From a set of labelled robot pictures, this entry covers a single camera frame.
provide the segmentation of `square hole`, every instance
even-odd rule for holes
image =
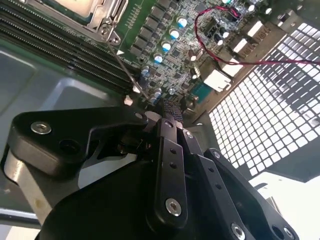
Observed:
[[[257,171],[257,169],[255,167],[253,167],[253,168],[250,169],[250,173],[251,173],[252,176],[254,176],[254,175],[258,174],[258,171]]]
[[[260,144],[259,146],[256,147],[256,150],[257,150],[259,153],[261,153],[263,150],[265,150],[265,147],[264,147],[262,144]]]
[[[244,155],[244,160],[245,160],[246,162],[248,162],[250,159],[251,159],[251,156],[250,156],[249,153],[247,153],[246,155]]]
[[[233,165],[233,167],[234,167],[235,169],[237,169],[237,168],[239,167],[239,164],[238,164],[237,162],[234,162],[232,165]]]
[[[270,158],[267,158],[266,160],[264,160],[263,163],[266,168],[270,167],[273,164]]]
[[[290,143],[290,144],[287,146],[287,148],[288,148],[289,151],[292,153],[292,152],[294,152],[295,150],[298,149],[298,146],[297,146],[297,144],[295,144],[294,142],[292,142],[292,143]]]
[[[288,125],[289,123],[291,122],[290,118],[288,116],[284,117],[282,120],[281,120],[281,123],[286,126]]]
[[[275,154],[273,154],[273,155],[271,156],[271,159],[272,159],[272,161],[273,161],[274,163],[276,163],[276,162],[278,162],[278,161],[281,159],[281,157],[280,157],[280,155],[279,155],[278,153],[275,153]]]
[[[270,140],[272,143],[276,143],[277,141],[280,140],[279,136],[277,134],[274,134],[270,137]]]
[[[259,137],[262,142],[264,142],[268,138],[267,134],[265,133],[261,134]]]
[[[280,122],[278,122],[276,125],[274,125],[274,130],[276,130],[276,131],[279,131],[283,128],[284,128],[284,126]]]
[[[291,137],[293,137],[294,139],[297,139],[297,138],[299,138],[299,137],[302,135],[302,133],[301,133],[298,129],[296,129],[296,130],[294,130],[293,132],[291,132],[290,135],[291,135]]]
[[[318,137],[318,135],[314,131],[310,131],[305,135],[305,137],[306,137],[306,139],[309,140],[309,142],[311,142],[313,139]]]
[[[276,152],[276,149],[274,146],[269,147],[267,150],[268,154],[271,156]]]
[[[250,142],[246,147],[247,147],[247,148],[249,149],[249,151],[250,151],[251,149],[253,149],[253,148],[255,147],[255,145],[254,145],[252,142]]]
[[[253,161],[255,164],[258,164],[258,163],[261,163],[262,160],[261,160],[261,157],[259,155],[257,155],[253,158]]]
[[[307,139],[303,136],[298,138],[295,142],[300,148],[308,143]]]
[[[252,168],[253,166],[255,166],[254,161],[252,161],[252,160],[248,161],[246,164],[249,169]]]
[[[275,148],[276,148],[277,150],[280,150],[280,149],[282,149],[285,145],[284,145],[284,143],[280,140],[280,141],[277,141],[277,142],[274,144],[274,146],[275,146]]]
[[[299,130],[303,134],[305,134],[305,133],[307,133],[307,132],[309,132],[311,130],[311,127],[309,126],[309,124],[306,123],[306,124],[302,125],[301,127],[299,127]]]
[[[304,124],[306,121],[302,117],[298,117],[296,120],[294,120],[294,123],[299,127],[302,124]]]
[[[261,172],[261,171],[263,171],[266,167],[265,167],[265,165],[264,165],[262,162],[260,162],[260,163],[256,166],[256,168],[258,169],[259,172]]]
[[[266,159],[267,157],[269,157],[269,154],[266,150],[264,150],[263,152],[260,153],[260,157],[261,159]]]
[[[238,163],[240,166],[242,166],[243,164],[245,164],[245,160],[243,158],[238,160]]]
[[[282,139],[283,143],[285,145],[289,145],[290,143],[293,142],[293,139],[288,135],[288,136],[285,136],[283,139]]]
[[[252,157],[255,157],[256,155],[258,155],[258,152],[257,152],[256,149],[252,149],[252,150],[250,151],[250,154],[251,154]]]
[[[283,138],[284,136],[286,136],[288,134],[287,130],[285,130],[284,128],[281,129],[280,131],[278,131],[278,135],[280,138]]]
[[[269,128],[267,131],[266,131],[266,134],[268,134],[268,136],[272,136],[273,134],[275,134],[275,129],[274,128]]]

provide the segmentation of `perforated metal panel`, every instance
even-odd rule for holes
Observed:
[[[266,60],[319,61],[319,39],[303,23]],[[320,136],[320,66],[257,66],[210,118],[221,153],[255,176]]]

